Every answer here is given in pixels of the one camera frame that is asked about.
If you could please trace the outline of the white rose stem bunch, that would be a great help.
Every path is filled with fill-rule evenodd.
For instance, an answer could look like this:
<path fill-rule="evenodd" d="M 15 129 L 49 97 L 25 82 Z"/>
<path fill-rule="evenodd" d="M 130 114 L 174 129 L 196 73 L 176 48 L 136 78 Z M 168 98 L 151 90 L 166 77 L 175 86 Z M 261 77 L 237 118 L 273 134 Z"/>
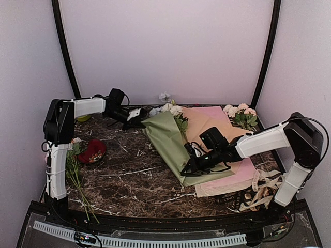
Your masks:
<path fill-rule="evenodd" d="M 173 116 L 177 127 L 183 137 L 183 139 L 188 142 L 186 131 L 188 129 L 188 117 L 184 116 L 184 108 L 176 105 L 174 101 L 170 103 L 166 103 L 164 106 L 161 107 L 161 112 L 170 112 Z"/>

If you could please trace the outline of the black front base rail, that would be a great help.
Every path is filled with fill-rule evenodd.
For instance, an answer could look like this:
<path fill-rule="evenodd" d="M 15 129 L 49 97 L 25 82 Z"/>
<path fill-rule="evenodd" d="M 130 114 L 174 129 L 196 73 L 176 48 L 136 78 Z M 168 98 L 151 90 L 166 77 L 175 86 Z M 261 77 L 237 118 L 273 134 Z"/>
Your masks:
<path fill-rule="evenodd" d="M 179 232 L 179 231 L 205 231 L 225 229 L 227 231 L 252 231 L 261 229 L 269 223 L 259 223 L 266 217 L 266 211 L 233 213 L 226 215 L 207 216 L 200 218 L 130 218 L 122 216 L 110 216 L 97 214 L 98 222 L 91 220 L 85 223 L 83 212 L 76 210 L 68 211 L 69 217 L 74 218 L 73 223 L 81 229 L 94 233 L 109 234 L 115 230 L 128 231 L 156 231 L 156 232 Z"/>

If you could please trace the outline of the pink wrapping paper sheet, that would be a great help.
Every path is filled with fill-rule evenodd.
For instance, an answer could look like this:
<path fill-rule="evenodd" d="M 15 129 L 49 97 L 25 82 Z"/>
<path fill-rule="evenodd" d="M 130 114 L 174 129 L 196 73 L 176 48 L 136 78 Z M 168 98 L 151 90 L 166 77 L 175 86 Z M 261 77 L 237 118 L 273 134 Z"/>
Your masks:
<path fill-rule="evenodd" d="M 225 112 L 219 106 L 194 107 L 193 110 L 215 119 L 215 126 L 228 141 L 249 132 L 246 129 L 233 126 Z M 234 175 L 195 185 L 197 197 L 200 198 L 233 193 L 251 186 L 256 169 L 250 158 L 243 159 L 240 162 L 231 163 L 230 166 Z"/>

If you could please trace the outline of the black vertical frame post right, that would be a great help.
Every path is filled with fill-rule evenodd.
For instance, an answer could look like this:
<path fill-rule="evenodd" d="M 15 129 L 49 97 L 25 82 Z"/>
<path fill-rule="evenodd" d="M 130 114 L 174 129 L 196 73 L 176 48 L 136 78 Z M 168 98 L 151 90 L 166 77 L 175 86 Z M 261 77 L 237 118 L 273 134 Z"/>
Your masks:
<path fill-rule="evenodd" d="M 280 16 L 280 9 L 281 9 L 281 2 L 282 2 L 282 0 L 274 0 L 273 11 L 272 11 L 272 16 L 271 16 L 271 21 L 270 21 L 270 27 L 269 27 L 264 57 L 263 57 L 259 77 L 257 80 L 257 84 L 256 84 L 256 87 L 254 90 L 251 104 L 250 104 L 250 106 L 253 108 L 256 108 L 256 106 L 258 104 L 259 98 L 262 93 L 263 85 L 265 82 L 265 78 L 267 75 L 268 66 L 269 66 L 271 56 L 272 56 L 274 42 L 275 42 L 275 38 L 276 38 L 276 32 L 277 32 L 278 21 L 279 21 L 279 16 Z"/>

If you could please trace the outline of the peach green wrapping paper sheet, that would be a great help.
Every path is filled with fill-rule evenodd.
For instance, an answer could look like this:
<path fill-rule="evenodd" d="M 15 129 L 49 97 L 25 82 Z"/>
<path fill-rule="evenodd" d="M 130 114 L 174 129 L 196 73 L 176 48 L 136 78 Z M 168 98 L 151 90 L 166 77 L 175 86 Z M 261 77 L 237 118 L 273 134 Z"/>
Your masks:
<path fill-rule="evenodd" d="M 196 142 L 205 151 L 208 151 L 199 138 L 199 135 L 207 129 L 217 127 L 228 142 L 249 133 L 248 130 L 232 126 L 229 118 L 220 106 L 184 107 L 183 116 L 188 118 L 187 140 L 182 137 L 175 119 L 169 111 L 142 121 L 142 124 L 145 125 L 143 133 L 151 141 L 181 185 L 188 187 L 235 175 L 240 162 L 230 163 L 231 169 L 225 172 L 211 172 L 207 175 L 192 177 L 182 176 L 180 174 L 190 158 L 189 153 L 184 147 L 186 142 Z"/>

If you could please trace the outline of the cream ribbon pile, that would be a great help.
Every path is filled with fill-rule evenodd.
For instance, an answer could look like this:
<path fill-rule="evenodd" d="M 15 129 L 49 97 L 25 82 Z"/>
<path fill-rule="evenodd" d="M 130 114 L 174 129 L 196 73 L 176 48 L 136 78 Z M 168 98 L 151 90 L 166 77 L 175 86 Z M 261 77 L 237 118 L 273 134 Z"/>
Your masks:
<path fill-rule="evenodd" d="M 239 211 L 259 211 L 262 207 L 268 209 L 283 181 L 284 176 L 280 171 L 265 172 L 257 169 L 252 180 L 252 190 L 245 193 Z"/>

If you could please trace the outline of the pink white rose bunch right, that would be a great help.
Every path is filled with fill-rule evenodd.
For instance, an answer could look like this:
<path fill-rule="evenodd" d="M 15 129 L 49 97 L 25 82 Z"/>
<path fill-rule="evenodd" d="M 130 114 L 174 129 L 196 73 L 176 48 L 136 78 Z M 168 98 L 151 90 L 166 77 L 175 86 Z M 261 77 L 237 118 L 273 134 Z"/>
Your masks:
<path fill-rule="evenodd" d="M 258 125 L 258 116 L 254 109 L 249 105 L 242 103 L 238 106 L 226 105 L 223 108 L 224 113 L 229 118 L 231 124 L 245 130 L 255 131 Z"/>

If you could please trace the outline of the blue flower stem bunch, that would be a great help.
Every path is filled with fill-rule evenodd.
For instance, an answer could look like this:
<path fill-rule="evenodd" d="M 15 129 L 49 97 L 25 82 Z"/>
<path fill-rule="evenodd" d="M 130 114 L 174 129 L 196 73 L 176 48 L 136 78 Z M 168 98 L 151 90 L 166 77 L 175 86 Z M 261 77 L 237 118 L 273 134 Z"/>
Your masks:
<path fill-rule="evenodd" d="M 171 103 L 171 94 L 169 94 L 165 91 L 159 95 L 159 100 L 164 105 L 168 105 L 168 103 Z M 156 116 L 156 115 L 162 113 L 162 108 L 163 107 L 161 106 L 161 107 L 155 107 L 155 108 L 151 109 L 149 112 L 149 116 L 153 117 L 153 116 Z"/>

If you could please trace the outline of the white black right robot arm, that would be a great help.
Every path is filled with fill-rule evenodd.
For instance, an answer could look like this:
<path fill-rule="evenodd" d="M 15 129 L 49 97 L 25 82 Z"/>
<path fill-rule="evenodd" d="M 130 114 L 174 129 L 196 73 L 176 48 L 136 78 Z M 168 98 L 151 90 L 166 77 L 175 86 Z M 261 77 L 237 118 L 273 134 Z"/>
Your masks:
<path fill-rule="evenodd" d="M 182 176 L 207 174 L 219 163 L 238 162 L 268 151 L 291 150 L 293 164 L 274 197 L 276 204 L 264 212 L 264 220 L 269 224 L 275 224 L 283 217 L 283 207 L 292 201 L 324 160 L 330 145 L 329 133 L 324 125 L 299 112 L 277 125 L 235 137 L 231 141 L 227 141 L 218 128 L 211 127 L 200 135 L 200 140 L 208 151 L 197 156 L 193 147 L 185 144 L 190 158 L 180 173 Z"/>

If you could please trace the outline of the pink rose stem bunch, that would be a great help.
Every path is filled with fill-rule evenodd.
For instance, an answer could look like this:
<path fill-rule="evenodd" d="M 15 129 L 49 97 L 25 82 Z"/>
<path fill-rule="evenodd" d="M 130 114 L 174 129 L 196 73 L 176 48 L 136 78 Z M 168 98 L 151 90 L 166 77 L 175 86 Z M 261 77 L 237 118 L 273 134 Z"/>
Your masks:
<path fill-rule="evenodd" d="M 87 220 L 90 221 L 91 218 L 94 218 L 97 221 L 93 207 L 82 189 L 78 162 L 80 142 L 79 138 L 75 138 L 68 144 L 57 144 L 50 141 L 45 141 L 42 144 L 42 149 L 47 155 L 47 184 L 44 199 L 55 207 L 57 213 L 64 217 L 68 209 L 66 182 L 69 182 L 79 195 L 79 202 Z"/>

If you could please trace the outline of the dark red floral bowl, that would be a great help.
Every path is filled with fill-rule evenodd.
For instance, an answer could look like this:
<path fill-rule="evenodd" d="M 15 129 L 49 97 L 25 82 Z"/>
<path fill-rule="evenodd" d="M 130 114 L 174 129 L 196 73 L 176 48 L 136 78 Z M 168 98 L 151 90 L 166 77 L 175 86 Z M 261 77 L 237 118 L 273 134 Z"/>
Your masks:
<path fill-rule="evenodd" d="M 83 164 L 98 162 L 104 156 L 106 149 L 103 141 L 92 139 L 87 143 L 86 150 L 78 155 L 78 160 Z"/>

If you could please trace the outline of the lime green plastic bowl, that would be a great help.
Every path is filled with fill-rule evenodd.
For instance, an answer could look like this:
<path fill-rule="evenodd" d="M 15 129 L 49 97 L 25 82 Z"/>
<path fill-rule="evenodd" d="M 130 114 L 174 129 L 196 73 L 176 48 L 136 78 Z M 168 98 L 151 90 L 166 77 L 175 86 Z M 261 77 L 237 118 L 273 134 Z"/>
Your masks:
<path fill-rule="evenodd" d="M 84 115 L 77 118 L 78 122 L 86 122 L 91 118 L 91 115 Z"/>

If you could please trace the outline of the black vertical frame post left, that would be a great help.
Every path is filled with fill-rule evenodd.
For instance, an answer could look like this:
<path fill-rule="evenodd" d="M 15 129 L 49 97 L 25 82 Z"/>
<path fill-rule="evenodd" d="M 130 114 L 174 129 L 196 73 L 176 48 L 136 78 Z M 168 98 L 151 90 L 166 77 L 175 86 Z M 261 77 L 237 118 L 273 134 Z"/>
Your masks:
<path fill-rule="evenodd" d="M 71 62 L 71 57 L 69 54 L 68 44 L 66 41 L 66 35 L 61 15 L 61 8 L 59 0 L 51 0 L 53 16 L 56 26 L 56 32 L 59 40 L 60 49 L 62 52 L 62 57 L 64 60 L 65 68 L 69 78 L 70 86 L 75 98 L 81 98 L 81 93 L 77 83 L 77 79 L 74 73 L 74 68 Z"/>

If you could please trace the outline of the black vertical frame post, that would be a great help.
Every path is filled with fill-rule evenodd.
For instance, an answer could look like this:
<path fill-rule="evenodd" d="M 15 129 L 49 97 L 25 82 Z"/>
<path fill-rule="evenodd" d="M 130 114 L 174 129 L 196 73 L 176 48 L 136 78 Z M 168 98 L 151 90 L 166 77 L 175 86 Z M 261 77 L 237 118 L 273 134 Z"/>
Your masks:
<path fill-rule="evenodd" d="M 253 108 L 256 108 L 256 106 L 258 104 L 259 98 L 262 93 L 263 85 L 265 82 L 265 78 L 267 75 L 268 66 L 269 66 L 271 56 L 272 56 L 274 42 L 275 42 L 275 38 L 276 38 L 276 32 L 277 32 L 278 21 L 279 21 L 279 16 L 280 16 L 280 9 L 281 9 L 281 2 L 282 2 L 282 0 L 274 0 L 273 11 L 272 11 L 272 16 L 271 16 L 271 21 L 270 21 L 270 27 L 269 27 L 264 57 L 263 57 L 259 77 L 257 80 L 257 84 L 256 84 L 256 87 L 254 90 L 251 104 L 250 104 L 250 106 Z"/>
<path fill-rule="evenodd" d="M 75 98 L 81 98 L 81 93 L 77 83 L 77 79 L 74 73 L 74 68 L 71 62 L 71 57 L 69 54 L 68 44 L 66 41 L 66 35 L 61 15 L 61 8 L 59 0 L 51 0 L 53 16 L 56 26 L 56 32 L 59 40 L 60 49 L 62 52 L 62 57 L 64 60 L 65 68 L 69 78 L 70 86 Z"/>

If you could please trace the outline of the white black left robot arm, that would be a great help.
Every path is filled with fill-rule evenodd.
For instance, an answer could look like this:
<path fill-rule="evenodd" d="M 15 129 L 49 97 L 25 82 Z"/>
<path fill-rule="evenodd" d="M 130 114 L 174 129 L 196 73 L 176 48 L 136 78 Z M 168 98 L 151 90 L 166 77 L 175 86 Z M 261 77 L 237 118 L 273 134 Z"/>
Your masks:
<path fill-rule="evenodd" d="M 93 96 L 85 99 L 51 101 L 43 125 L 48 153 L 47 195 L 54 200 L 67 196 L 65 186 L 66 155 L 74 136 L 74 123 L 78 117 L 102 114 L 123 124 L 122 129 L 144 128 L 142 120 L 147 115 L 143 108 L 128 110 L 111 97 Z"/>

